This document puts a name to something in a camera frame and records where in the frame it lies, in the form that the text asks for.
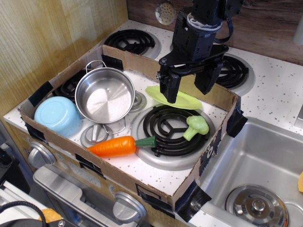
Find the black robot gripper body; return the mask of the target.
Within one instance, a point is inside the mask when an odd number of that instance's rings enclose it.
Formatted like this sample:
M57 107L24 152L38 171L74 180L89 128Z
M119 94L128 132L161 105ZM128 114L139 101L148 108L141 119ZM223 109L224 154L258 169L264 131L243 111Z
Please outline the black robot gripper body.
M169 73L180 77L201 72L205 66L222 61L228 51L216 34L229 20L224 7L182 8L175 23L172 51L159 60L157 79Z

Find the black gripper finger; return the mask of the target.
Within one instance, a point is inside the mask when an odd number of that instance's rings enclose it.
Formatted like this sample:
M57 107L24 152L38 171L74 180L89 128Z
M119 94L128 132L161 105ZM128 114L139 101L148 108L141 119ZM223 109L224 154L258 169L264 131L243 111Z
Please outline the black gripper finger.
M181 77L173 72L160 78L160 92L169 103L176 102L180 82Z
M196 88L204 95L208 94L216 83L222 67L223 62L219 61L205 66L201 72L196 73L196 78L194 81Z

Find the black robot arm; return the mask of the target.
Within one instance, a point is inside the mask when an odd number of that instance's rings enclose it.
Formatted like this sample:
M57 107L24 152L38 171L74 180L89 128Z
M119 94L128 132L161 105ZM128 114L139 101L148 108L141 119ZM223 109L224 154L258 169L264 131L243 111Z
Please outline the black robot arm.
M160 92L175 103L181 78L195 75L194 85L206 95L223 67L224 45L229 38L216 38L223 21L233 34L232 17L241 14L241 0L195 0L177 16L172 51L159 60Z

